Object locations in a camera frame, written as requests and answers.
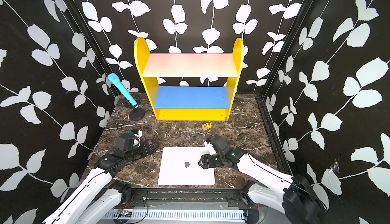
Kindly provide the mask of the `silver laptop computer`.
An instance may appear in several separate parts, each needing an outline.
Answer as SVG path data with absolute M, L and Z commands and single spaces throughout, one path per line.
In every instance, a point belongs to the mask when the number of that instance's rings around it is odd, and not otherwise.
M 159 186 L 214 185 L 214 169 L 199 166 L 205 147 L 165 147 L 162 151 L 158 177 Z

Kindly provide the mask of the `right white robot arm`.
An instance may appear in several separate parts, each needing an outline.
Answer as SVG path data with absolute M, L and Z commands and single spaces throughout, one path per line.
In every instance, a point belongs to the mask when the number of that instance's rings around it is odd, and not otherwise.
M 320 216 L 328 209 L 302 175 L 292 176 L 272 169 L 220 136 L 207 138 L 204 145 L 208 153 L 199 160 L 203 169 L 231 168 L 256 180 L 244 191 L 249 203 L 277 210 L 292 224 L 321 222 Z

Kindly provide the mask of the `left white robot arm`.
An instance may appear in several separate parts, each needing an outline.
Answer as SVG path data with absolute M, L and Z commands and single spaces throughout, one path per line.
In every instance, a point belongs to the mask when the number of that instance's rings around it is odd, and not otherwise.
M 130 184 L 111 180 L 127 165 L 156 153 L 156 140 L 142 140 L 142 132 L 120 135 L 115 146 L 103 155 L 84 181 L 51 215 L 45 224 L 96 224 L 118 205 L 130 204 L 134 197 Z

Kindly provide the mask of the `black round microphone stand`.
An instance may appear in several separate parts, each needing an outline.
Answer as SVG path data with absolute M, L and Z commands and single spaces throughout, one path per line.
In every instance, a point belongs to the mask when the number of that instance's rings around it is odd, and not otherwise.
M 130 120 L 133 120 L 133 121 L 139 121 L 141 119 L 144 118 L 145 116 L 145 111 L 140 108 L 138 105 L 136 106 L 131 106 L 131 112 L 130 112 Z

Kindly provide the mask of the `yellow shelf with blue board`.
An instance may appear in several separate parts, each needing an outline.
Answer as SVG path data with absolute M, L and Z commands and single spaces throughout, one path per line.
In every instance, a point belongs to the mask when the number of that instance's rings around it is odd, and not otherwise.
M 229 120 L 244 65 L 241 38 L 230 53 L 152 53 L 137 38 L 134 57 L 157 120 Z

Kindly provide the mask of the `small circuit board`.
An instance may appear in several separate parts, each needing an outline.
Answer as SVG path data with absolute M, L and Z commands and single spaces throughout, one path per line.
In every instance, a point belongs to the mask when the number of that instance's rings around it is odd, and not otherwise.
M 118 213 L 117 213 L 117 219 L 120 219 L 120 218 L 130 218 L 132 217 L 132 211 L 131 210 L 120 210 Z

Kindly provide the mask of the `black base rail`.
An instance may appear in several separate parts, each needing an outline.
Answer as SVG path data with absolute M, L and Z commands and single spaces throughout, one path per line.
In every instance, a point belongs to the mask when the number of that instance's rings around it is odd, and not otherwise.
M 233 206 L 251 206 L 255 202 L 259 204 L 265 204 L 264 201 L 256 201 L 255 196 L 249 193 L 249 189 L 255 186 L 259 186 L 267 190 L 264 185 L 249 181 L 241 188 L 131 188 L 131 185 L 122 182 L 115 181 L 108 188 L 102 189 L 98 192 L 96 197 L 92 198 L 92 201 L 97 201 L 99 197 L 102 197 L 109 189 L 114 189 L 119 193 L 119 200 L 115 206 L 124 207 L 128 206 L 143 206 L 146 201 L 213 201 L 213 200 L 226 200 L 233 201 Z

